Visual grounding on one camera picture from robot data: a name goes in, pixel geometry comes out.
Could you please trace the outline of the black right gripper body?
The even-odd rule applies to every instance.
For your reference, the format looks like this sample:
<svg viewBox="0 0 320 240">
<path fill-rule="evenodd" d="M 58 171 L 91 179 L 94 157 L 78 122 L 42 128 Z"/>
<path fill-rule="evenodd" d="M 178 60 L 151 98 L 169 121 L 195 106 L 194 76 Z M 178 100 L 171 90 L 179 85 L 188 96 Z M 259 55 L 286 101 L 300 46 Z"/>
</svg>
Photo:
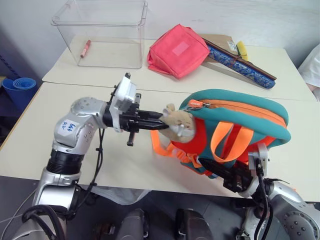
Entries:
<svg viewBox="0 0 320 240">
<path fill-rule="evenodd" d="M 236 161 L 233 166 L 223 166 L 227 174 L 223 178 L 223 186 L 234 193 L 241 193 L 248 189 L 253 176 L 249 166 Z"/>
</svg>

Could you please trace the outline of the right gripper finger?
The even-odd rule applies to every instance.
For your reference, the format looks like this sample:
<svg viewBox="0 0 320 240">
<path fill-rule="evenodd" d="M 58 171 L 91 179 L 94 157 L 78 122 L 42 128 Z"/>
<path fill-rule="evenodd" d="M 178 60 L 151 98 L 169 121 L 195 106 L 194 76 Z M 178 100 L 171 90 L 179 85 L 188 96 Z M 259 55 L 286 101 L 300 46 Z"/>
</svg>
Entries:
<svg viewBox="0 0 320 240">
<path fill-rule="evenodd" d="M 226 176 L 226 172 L 222 169 L 215 169 L 215 171 L 207 170 L 207 177 L 209 179 L 217 179 L 217 178 L 224 179 L 225 176 Z"/>
<path fill-rule="evenodd" d="M 219 177 L 233 176 L 233 172 L 229 168 L 216 161 L 206 158 L 199 158 L 198 160 L 207 171 L 210 171 L 211 173 L 218 175 Z"/>
</svg>

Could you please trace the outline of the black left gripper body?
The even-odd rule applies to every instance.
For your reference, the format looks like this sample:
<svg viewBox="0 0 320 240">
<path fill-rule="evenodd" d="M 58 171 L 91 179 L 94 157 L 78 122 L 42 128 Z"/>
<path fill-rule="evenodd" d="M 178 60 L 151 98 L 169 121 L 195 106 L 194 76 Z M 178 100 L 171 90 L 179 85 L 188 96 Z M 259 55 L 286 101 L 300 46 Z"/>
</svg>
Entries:
<svg viewBox="0 0 320 240">
<path fill-rule="evenodd" d="M 140 122 L 140 100 L 142 94 L 136 93 L 134 102 L 130 105 L 128 110 L 120 115 L 120 126 L 122 129 L 129 133 L 127 145 L 132 147 L 134 145 L 135 134 L 139 132 L 139 122 Z"/>
</svg>

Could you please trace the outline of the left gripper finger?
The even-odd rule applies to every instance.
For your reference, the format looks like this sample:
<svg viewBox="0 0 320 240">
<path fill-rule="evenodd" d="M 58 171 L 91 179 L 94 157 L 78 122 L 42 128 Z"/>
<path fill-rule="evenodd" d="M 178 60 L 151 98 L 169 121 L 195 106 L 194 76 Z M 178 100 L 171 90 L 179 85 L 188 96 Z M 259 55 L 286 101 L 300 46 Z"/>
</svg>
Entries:
<svg viewBox="0 0 320 240">
<path fill-rule="evenodd" d="M 138 128 L 143 130 L 165 130 L 169 126 L 159 119 L 143 119 L 138 123 Z"/>
<path fill-rule="evenodd" d="M 157 120 L 163 114 L 156 111 L 139 110 L 138 116 L 140 120 Z"/>
</svg>

